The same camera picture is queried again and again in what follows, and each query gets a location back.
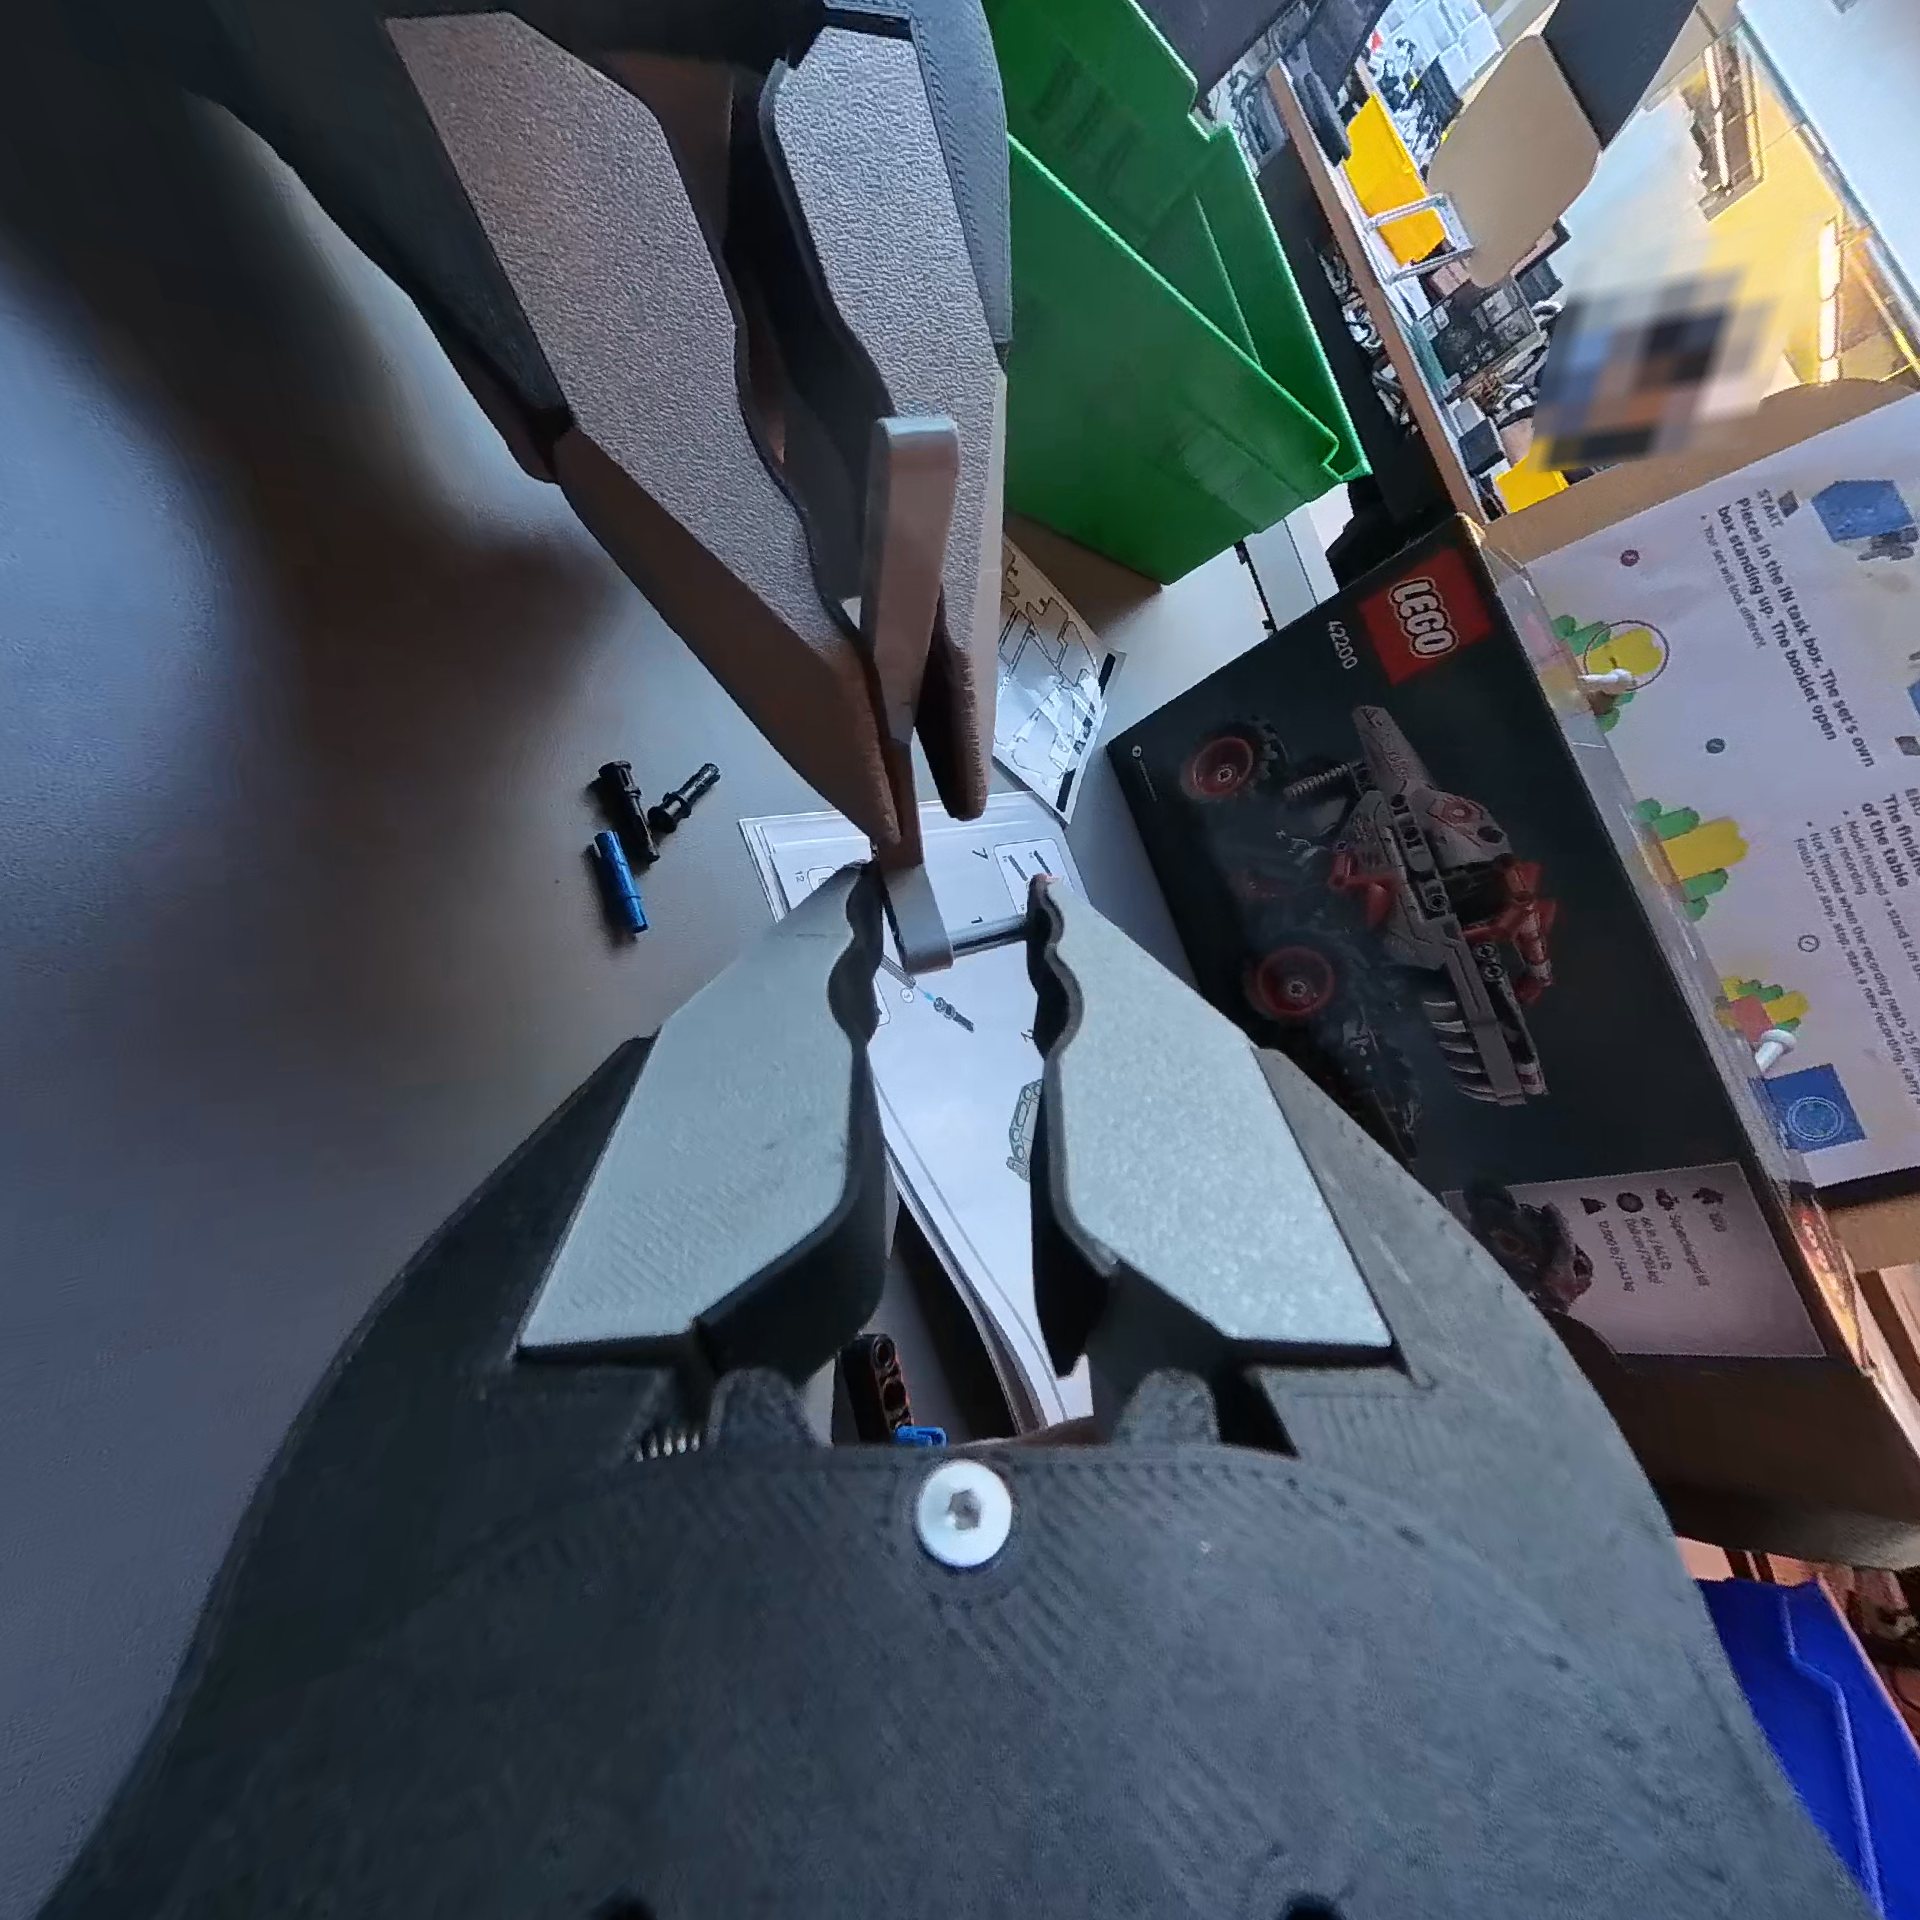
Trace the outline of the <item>black lego set box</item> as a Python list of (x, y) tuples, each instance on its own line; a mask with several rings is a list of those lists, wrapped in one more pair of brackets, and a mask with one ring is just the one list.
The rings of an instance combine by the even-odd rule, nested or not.
[(1598, 723), (1451, 517), (1106, 747), (1194, 986), (1634, 1359), (1862, 1359)]

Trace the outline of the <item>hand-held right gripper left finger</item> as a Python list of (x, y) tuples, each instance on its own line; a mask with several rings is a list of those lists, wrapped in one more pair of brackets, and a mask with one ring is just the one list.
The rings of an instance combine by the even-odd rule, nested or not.
[(820, 881), (655, 1035), (520, 1328), (522, 1363), (811, 1386), (889, 1261), (882, 888)]

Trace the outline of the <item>lego instruction booklet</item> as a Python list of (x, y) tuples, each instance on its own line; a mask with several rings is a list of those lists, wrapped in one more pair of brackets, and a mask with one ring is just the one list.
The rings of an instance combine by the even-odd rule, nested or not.
[[(1064, 822), (1021, 791), (999, 791), (973, 822), (933, 805), (921, 821), (951, 941), (1019, 922), (1034, 878), (1082, 886)], [(945, 972), (916, 972), (885, 922), (874, 1002), (869, 1060), (902, 1205), (969, 1310), (1017, 1426), (1090, 1419), (1090, 1376), (1084, 1363), (1055, 1372), (1033, 1284), (1042, 1052), (1026, 948), (956, 954)]]

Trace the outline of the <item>grey lego beam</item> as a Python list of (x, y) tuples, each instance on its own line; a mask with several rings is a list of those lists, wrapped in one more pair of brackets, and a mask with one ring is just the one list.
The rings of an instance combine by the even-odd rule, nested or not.
[(861, 511), (859, 651), (895, 818), (889, 835), (874, 834), (874, 867), (902, 966), (916, 977), (945, 972), (955, 962), (948, 925), (923, 873), (916, 763), (955, 501), (956, 425), (938, 415), (879, 419), (869, 440)]

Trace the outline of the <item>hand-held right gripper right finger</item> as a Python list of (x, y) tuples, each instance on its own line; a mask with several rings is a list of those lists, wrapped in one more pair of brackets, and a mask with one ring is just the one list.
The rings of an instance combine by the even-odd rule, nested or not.
[(1028, 893), (1033, 1290), (1058, 1376), (1391, 1366), (1255, 1043), (1077, 893)]

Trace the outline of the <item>yellow container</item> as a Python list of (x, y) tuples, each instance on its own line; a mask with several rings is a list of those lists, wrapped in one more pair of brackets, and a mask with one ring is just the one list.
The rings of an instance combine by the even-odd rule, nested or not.
[(1345, 133), (1349, 156), (1340, 167), (1366, 218), (1379, 221), (1375, 239), (1387, 248), (1391, 260), (1419, 267), (1434, 251), (1443, 251), (1443, 216), (1430, 207), (1409, 211), (1409, 207), (1427, 201), (1427, 179), (1379, 96), (1366, 99)]

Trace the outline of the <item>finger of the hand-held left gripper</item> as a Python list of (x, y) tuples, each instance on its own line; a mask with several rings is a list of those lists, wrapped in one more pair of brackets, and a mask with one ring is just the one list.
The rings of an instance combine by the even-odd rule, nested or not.
[(1008, 145), (984, 16), (815, 16), (758, 92), (758, 218), (785, 473), (815, 577), (859, 620), (879, 422), (948, 422), (955, 504), (910, 739), (940, 805), (991, 795), (988, 612), (1002, 529)]
[(767, 746), (917, 867), (916, 781), (748, 425), (737, 300), (656, 110), (513, 14), (389, 41), (560, 380), (565, 501)]

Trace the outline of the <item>printed instruction sheet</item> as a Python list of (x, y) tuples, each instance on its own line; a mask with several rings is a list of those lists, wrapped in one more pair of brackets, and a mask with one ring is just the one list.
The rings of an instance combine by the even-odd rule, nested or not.
[(1526, 566), (1819, 1190), (1917, 1174), (1917, 394)]

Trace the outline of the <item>blue plastic bin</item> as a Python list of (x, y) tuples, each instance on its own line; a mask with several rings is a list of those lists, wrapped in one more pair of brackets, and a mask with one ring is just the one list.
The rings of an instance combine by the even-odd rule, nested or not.
[(1917, 1741), (1812, 1580), (1701, 1580), (1783, 1772), (1879, 1916), (1917, 1916)]

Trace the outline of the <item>thick black lego pin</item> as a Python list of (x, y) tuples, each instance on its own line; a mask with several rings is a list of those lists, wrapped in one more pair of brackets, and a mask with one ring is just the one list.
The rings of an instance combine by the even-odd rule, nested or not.
[(633, 873), (650, 870), (660, 860), (656, 825), (650, 821), (650, 806), (638, 787), (632, 762), (604, 762), (595, 772), (593, 796), (599, 805), (599, 818), (615, 834), (623, 860)]

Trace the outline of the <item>white paper sheet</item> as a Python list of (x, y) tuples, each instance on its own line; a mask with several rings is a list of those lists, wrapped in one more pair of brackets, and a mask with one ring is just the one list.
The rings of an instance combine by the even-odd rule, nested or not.
[(993, 759), (1071, 822), (1127, 658), (1098, 636), (1019, 543), (1002, 538), (999, 553)]

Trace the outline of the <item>cardboard box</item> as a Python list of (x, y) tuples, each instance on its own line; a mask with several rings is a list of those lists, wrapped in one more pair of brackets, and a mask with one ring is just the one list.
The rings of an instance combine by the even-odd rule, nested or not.
[[(1493, 529), (1487, 550), (1511, 566), (1511, 584), (1531, 590), (1526, 612), (1547, 614), (1526, 572), (1531, 558), (1906, 394), (1917, 391), (1853, 380), (1775, 394), (1699, 452), (1612, 468), (1527, 508)], [(1733, 1072), (1739, 1118), (1760, 1126), (1760, 1190), (1788, 1205), (1783, 1261), (1812, 1322), (1809, 1340), (1760, 1336), (1760, 1316), (1780, 1296), (1766, 1284), (1733, 1314), (1733, 1356), (1631, 1359), (1608, 1336), (1603, 1348), (1586, 1341), (1592, 1377), (1661, 1486), (1679, 1533), (1753, 1555), (1917, 1572), (1917, 1174), (1819, 1190), (1788, 1148), (1765, 1072), (1789, 1056), (1793, 1035), (1765, 1031), (1753, 1052), (1720, 1025), (1717, 969), (1599, 728), (1634, 676), (1592, 676), (1561, 636), (1558, 651), (1561, 688), (1579, 676), (1595, 710), (1598, 787), (1609, 805), (1634, 805), (1644, 873), (1677, 925), (1710, 1058)]]

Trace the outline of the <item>wooden desk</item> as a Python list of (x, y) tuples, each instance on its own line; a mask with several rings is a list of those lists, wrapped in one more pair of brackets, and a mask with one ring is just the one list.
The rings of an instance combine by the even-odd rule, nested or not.
[(1283, 148), (1263, 162), (1262, 190), (1387, 513), (1411, 519), (1448, 501), (1489, 529), (1500, 519), (1500, 498), (1463, 456), (1456, 405), (1422, 334), (1422, 273), (1396, 256), (1357, 195), (1345, 162), (1328, 156), (1319, 132), (1332, 128), (1332, 108), (1299, 96), (1287, 62), (1278, 62), (1263, 84), (1283, 125)]

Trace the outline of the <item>green plastic bin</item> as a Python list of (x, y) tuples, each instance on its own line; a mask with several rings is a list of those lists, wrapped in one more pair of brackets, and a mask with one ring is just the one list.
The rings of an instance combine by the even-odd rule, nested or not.
[(1055, 349), (1125, 422), (1214, 425), (1283, 491), (1367, 473), (1229, 125), (1136, 4), (991, 4), (1008, 125), (1017, 362)]
[(1367, 469), (1229, 132), (1144, 241), (1008, 137), (1017, 517), (1174, 584)]

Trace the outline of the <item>black lego brick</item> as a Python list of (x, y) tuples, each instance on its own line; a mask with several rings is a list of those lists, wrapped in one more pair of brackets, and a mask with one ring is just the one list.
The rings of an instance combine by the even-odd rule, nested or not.
[(891, 1442), (916, 1426), (910, 1392), (902, 1376), (897, 1345), (882, 1333), (861, 1333), (837, 1359), (856, 1442)]

